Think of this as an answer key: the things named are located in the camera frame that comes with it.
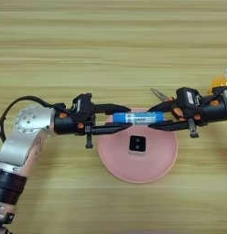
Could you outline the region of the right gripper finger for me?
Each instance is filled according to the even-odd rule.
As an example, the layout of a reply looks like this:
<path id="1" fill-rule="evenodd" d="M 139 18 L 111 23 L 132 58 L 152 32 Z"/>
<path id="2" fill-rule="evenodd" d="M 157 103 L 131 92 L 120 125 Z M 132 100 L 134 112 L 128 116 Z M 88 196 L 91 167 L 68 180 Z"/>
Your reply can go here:
<path id="1" fill-rule="evenodd" d="M 181 131 L 189 128 L 189 123 L 187 121 L 173 122 L 172 120 L 164 122 L 156 122 L 148 125 L 149 128 L 160 130 L 160 131 Z"/>
<path id="2" fill-rule="evenodd" d="M 170 112 L 172 109 L 173 101 L 162 101 L 156 106 L 149 109 L 150 112 Z"/>

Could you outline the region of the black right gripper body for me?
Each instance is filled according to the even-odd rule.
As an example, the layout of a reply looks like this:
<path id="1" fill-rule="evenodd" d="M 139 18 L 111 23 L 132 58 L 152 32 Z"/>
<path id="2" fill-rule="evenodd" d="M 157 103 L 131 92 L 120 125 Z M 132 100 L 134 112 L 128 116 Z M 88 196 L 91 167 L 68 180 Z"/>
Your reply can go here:
<path id="1" fill-rule="evenodd" d="M 203 127 L 211 122 L 227 121 L 227 107 L 223 99 L 214 99 L 200 106 L 179 108 L 182 116 L 178 122 L 187 121 L 189 123 L 189 134 L 191 138 L 199 136 L 198 127 Z"/>

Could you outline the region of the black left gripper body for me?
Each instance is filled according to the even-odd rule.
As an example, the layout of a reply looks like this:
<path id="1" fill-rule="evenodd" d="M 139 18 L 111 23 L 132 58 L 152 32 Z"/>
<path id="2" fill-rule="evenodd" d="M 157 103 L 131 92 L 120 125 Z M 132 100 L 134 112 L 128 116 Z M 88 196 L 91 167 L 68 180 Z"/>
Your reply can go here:
<path id="1" fill-rule="evenodd" d="M 74 121 L 70 116 L 60 118 L 56 116 L 54 119 L 54 132 L 58 135 L 74 134 L 78 136 L 86 136 L 87 149 L 93 148 L 92 144 L 92 128 L 94 119 L 89 118 L 87 121 Z"/>

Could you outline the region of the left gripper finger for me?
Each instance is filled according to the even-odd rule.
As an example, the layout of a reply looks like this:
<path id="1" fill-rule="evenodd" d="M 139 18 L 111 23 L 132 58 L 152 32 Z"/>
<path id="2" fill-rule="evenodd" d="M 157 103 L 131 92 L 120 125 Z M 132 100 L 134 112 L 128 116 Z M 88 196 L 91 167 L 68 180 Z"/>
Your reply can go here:
<path id="1" fill-rule="evenodd" d="M 128 107 L 123 105 L 116 105 L 112 103 L 97 104 L 94 106 L 95 113 L 104 113 L 106 115 L 113 115 L 116 112 L 130 112 Z"/>
<path id="2" fill-rule="evenodd" d="M 131 127 L 131 123 L 114 123 L 110 122 L 105 125 L 95 126 L 93 128 L 94 135 L 102 135 L 102 134 L 113 134 L 121 132 L 129 127 Z"/>

